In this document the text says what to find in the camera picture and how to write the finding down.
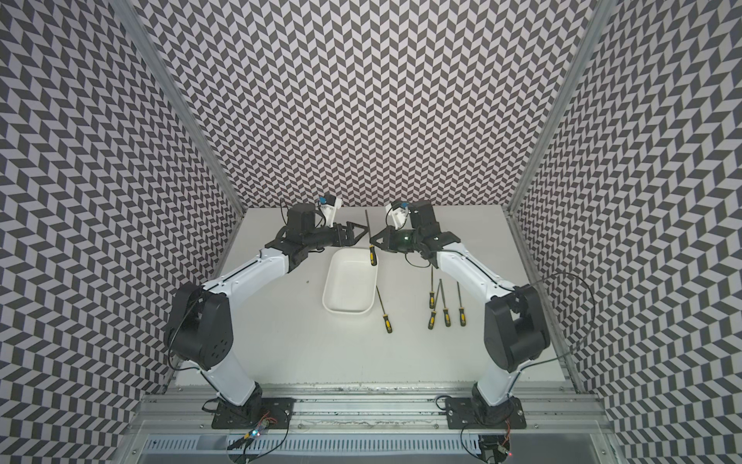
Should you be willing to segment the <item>yellow black handled file two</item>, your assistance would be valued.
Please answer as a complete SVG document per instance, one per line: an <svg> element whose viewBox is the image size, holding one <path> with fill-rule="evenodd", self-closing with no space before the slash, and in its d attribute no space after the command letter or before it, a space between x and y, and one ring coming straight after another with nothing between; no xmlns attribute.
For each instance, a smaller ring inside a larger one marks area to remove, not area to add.
<svg viewBox="0 0 742 464"><path fill-rule="evenodd" d="M369 218L369 214L368 214L368 210L367 209L364 210L364 215L365 215L365 220L366 220L366 228L367 228L367 232L368 232L368 239L371 239L372 234L371 234L371 227L370 227L370 218ZM369 243L369 259L370 259L370 264L371 264L372 267L376 267L378 265L378 257L377 257L377 253L376 253L376 247L372 243Z"/></svg>

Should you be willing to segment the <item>white plastic storage box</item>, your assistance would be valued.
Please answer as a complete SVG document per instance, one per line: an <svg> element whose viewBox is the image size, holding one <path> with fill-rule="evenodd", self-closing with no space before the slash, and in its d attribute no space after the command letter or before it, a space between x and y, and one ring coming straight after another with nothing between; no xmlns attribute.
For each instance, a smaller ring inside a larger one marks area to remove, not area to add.
<svg viewBox="0 0 742 464"><path fill-rule="evenodd" d="M367 247L340 249L332 255L322 304L334 314L362 315L376 298L379 266L371 264Z"/></svg>

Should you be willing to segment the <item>yellow black handled file three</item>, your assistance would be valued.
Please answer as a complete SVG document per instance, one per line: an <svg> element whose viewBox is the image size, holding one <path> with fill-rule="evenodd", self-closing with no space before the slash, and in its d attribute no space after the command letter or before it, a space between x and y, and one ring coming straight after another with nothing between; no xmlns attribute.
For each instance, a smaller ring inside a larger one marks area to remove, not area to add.
<svg viewBox="0 0 742 464"><path fill-rule="evenodd" d="M428 305L430 309L430 316L428 319L427 328L429 330L433 330L436 323L436 306L437 306L437 294L436 294L436 283L435 283L435 274L434 269L430 269L430 291L429 291L429 299L428 299Z"/></svg>

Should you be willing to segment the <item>yellow black handled file one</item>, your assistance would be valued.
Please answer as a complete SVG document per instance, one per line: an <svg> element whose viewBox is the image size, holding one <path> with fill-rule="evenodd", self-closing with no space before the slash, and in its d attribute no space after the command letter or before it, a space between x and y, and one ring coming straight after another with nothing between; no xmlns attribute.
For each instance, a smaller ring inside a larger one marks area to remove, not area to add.
<svg viewBox="0 0 742 464"><path fill-rule="evenodd" d="M383 315L383 319L384 319L384 323L385 323L386 333L387 334L392 334L393 333L392 324L390 322L390 317L388 317L388 314L386 313L386 308L385 308L385 304L384 304L384 301L383 301L383 298L382 298L382 295L381 295L380 288L378 286L376 286L375 287L375 290L376 290L377 298L379 300L380 307L382 309L382 315Z"/></svg>

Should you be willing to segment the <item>yellow black handled file five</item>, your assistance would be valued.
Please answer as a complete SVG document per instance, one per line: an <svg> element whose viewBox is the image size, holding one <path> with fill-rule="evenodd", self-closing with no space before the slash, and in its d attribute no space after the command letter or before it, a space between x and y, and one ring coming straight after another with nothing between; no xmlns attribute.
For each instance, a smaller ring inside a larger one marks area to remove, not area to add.
<svg viewBox="0 0 742 464"><path fill-rule="evenodd" d="M458 313L459 313L459 323L461 327L467 326L467 316L466 316L466 310L463 302L462 297L462 289L460 282L456 282L457 287L457 299L458 299Z"/></svg>

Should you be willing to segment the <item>yellow black handled file four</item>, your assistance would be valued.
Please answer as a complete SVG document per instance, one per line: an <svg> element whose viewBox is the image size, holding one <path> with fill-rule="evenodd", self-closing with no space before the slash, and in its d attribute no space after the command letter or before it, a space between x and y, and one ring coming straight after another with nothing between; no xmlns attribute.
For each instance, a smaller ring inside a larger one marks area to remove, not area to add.
<svg viewBox="0 0 742 464"><path fill-rule="evenodd" d="M442 302L442 314L444 315L444 326L451 327L451 318L449 313L448 304L446 303L446 292L444 291L444 283L442 279L439 279L439 300Z"/></svg>

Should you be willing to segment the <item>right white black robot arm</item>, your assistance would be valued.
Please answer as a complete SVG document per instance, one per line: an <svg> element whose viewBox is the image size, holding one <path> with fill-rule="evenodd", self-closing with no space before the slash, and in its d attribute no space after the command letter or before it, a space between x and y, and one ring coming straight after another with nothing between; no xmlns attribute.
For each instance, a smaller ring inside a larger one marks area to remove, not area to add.
<svg viewBox="0 0 742 464"><path fill-rule="evenodd" d="M521 372L551 345L538 291L505 280L475 258L458 236L442 229L428 200L388 204L385 227L371 244L419 254L483 303L483 343L493 365L473 386L473 403L492 409L508 402Z"/></svg>

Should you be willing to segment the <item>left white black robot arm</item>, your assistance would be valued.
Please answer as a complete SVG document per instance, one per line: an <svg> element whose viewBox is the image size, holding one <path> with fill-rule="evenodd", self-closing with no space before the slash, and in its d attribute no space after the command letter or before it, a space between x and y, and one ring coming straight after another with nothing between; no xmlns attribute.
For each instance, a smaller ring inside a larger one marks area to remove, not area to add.
<svg viewBox="0 0 742 464"><path fill-rule="evenodd" d="M197 369L222 403L236 409L259 398L259 384L233 353L232 311L278 278L295 271L309 255L328 247L353 247L370 227L336 223L335 206L299 203L288 209L286 224L259 253L219 278L187 282L176 292L164 329L167 361L180 358Z"/></svg>

